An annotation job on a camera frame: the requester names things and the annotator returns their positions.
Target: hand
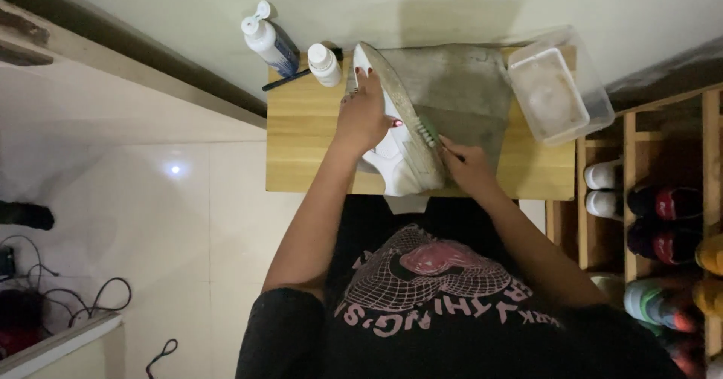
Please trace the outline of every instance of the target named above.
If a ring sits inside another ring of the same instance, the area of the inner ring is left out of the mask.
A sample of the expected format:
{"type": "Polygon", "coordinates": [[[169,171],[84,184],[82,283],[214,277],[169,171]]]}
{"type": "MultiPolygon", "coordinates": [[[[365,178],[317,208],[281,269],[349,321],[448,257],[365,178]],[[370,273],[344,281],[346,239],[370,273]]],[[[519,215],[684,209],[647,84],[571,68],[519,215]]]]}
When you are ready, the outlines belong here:
{"type": "Polygon", "coordinates": [[[490,192],[502,192],[481,147],[455,144],[442,135],[439,135],[439,139],[442,141],[442,159],[447,164],[452,179],[465,193],[479,200],[490,192]]]}
{"type": "Polygon", "coordinates": [[[357,68],[357,80],[357,90],[341,100],[332,144],[361,157],[384,139],[389,128],[402,125],[402,121],[384,114],[384,93],[377,73],[369,69],[367,76],[357,68]]]}

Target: plastic container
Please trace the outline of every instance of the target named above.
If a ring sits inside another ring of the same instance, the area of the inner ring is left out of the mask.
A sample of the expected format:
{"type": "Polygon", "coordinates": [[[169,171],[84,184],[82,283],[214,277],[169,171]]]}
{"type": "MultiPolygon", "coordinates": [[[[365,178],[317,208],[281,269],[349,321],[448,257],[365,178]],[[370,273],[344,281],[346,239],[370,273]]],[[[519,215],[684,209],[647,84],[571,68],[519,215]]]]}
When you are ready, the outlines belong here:
{"type": "Polygon", "coordinates": [[[256,14],[241,22],[246,44],[256,51],[272,69],[283,77],[292,76],[299,69],[299,58],[288,44],[276,35],[271,23],[263,20],[271,14],[271,5],[265,0],[259,2],[256,14]]]}
{"type": "Polygon", "coordinates": [[[615,119],[605,88],[572,26],[542,34],[513,52],[508,73],[522,113],[540,142],[550,146],[569,142],[608,127],[615,119]]]}
{"type": "Polygon", "coordinates": [[[324,87],[334,87],[341,81],[339,61],[323,44],[312,44],[307,52],[309,69],[324,87]]]}

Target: clear plastic box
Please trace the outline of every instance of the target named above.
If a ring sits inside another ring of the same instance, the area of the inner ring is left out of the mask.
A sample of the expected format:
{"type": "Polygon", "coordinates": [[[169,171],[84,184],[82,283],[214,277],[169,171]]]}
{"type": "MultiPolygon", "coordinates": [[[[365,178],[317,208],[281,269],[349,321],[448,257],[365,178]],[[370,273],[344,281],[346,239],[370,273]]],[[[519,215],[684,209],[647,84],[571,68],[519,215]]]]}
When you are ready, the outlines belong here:
{"type": "Polygon", "coordinates": [[[550,146],[608,127],[610,99],[572,26],[542,34],[508,59],[512,89],[540,142],[550,146]]]}

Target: blue label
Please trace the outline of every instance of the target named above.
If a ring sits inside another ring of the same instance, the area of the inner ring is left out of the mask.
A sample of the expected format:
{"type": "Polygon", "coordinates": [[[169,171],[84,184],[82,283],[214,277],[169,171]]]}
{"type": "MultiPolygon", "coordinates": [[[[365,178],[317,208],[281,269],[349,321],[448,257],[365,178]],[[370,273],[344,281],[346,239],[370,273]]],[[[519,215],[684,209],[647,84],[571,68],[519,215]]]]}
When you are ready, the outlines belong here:
{"type": "Polygon", "coordinates": [[[278,73],[283,77],[294,75],[299,69],[299,59],[296,57],[296,54],[288,48],[288,45],[286,45],[279,36],[276,36],[276,42],[273,46],[281,53],[284,60],[277,61],[276,63],[269,63],[269,66],[278,71],[278,73]]]}

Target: person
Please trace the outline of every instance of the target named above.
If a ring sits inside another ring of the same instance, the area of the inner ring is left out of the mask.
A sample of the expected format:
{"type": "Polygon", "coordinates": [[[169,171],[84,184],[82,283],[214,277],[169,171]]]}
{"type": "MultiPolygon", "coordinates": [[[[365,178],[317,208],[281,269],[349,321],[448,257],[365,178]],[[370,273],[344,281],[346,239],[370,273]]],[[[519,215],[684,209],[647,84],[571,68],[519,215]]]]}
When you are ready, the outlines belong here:
{"type": "Polygon", "coordinates": [[[431,197],[424,214],[347,194],[362,154],[401,125],[375,72],[357,75],[252,307],[237,377],[684,377],[505,195],[481,148],[441,137],[470,198],[431,197]]]}

